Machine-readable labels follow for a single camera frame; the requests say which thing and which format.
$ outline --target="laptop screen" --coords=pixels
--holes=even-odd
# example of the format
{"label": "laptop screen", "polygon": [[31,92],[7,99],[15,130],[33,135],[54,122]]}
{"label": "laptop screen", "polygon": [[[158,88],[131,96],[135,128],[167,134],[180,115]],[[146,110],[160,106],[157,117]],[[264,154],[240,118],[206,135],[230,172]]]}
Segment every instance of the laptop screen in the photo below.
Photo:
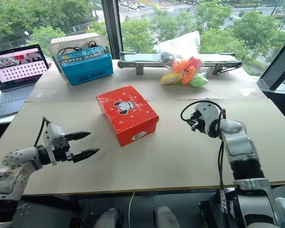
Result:
{"label": "laptop screen", "polygon": [[48,69],[39,45],[0,52],[0,90],[36,83]]}

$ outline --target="label sticker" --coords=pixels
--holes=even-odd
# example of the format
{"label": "label sticker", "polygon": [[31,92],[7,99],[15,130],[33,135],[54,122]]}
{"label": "label sticker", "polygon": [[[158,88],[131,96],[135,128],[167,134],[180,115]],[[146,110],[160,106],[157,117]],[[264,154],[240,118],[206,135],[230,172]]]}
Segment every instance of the label sticker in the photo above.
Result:
{"label": "label sticker", "polygon": [[138,133],[138,134],[136,134],[136,135],[134,135],[133,137],[132,137],[132,141],[134,141],[134,140],[136,140],[136,139],[139,139],[140,137],[143,137],[144,135],[146,135],[147,134],[147,132],[140,132],[140,133]]}

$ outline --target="yellow plush toy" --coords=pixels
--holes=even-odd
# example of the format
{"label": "yellow plush toy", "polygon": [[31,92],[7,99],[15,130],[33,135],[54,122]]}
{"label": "yellow plush toy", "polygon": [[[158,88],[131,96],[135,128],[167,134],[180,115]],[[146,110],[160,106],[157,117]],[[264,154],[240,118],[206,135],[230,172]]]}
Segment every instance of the yellow plush toy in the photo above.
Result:
{"label": "yellow plush toy", "polygon": [[181,79],[182,79],[182,73],[170,73],[167,75],[164,75],[161,78],[161,83],[163,85],[168,85],[168,84],[179,84],[181,83]]}

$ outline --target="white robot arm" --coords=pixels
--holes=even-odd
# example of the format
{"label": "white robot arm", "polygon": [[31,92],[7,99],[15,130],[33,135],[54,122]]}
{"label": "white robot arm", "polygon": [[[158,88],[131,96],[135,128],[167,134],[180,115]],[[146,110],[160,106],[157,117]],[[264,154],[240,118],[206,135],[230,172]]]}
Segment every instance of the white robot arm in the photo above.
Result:
{"label": "white robot arm", "polygon": [[[47,128],[43,134],[45,146],[37,146],[43,124]],[[63,129],[43,118],[43,124],[34,147],[8,153],[0,167],[0,228],[11,228],[13,215],[17,210],[30,175],[58,161],[79,162],[89,158],[99,149],[89,149],[74,155],[70,153],[69,141],[78,140],[89,135],[89,132],[77,132],[65,135]]]}
{"label": "white robot arm", "polygon": [[[195,104],[195,112],[190,119],[184,119],[183,112]],[[236,196],[229,206],[237,225],[240,228],[280,226],[279,211],[270,183],[264,177],[256,148],[246,134],[246,127],[239,121],[221,119],[221,116],[225,115],[224,109],[209,100],[194,102],[181,112],[182,120],[186,121],[193,131],[199,130],[223,141],[222,145],[225,146],[233,170]],[[220,191],[222,212],[227,213],[226,198],[222,189]]]}

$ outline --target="laptop keyboard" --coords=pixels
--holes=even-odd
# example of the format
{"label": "laptop keyboard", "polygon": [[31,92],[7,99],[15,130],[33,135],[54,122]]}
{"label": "laptop keyboard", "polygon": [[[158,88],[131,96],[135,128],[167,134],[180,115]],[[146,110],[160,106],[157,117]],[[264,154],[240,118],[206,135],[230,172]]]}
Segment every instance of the laptop keyboard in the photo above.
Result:
{"label": "laptop keyboard", "polygon": [[33,86],[29,86],[21,89],[15,89],[13,91],[4,92],[0,96],[0,104],[27,98],[33,91],[33,88]]}

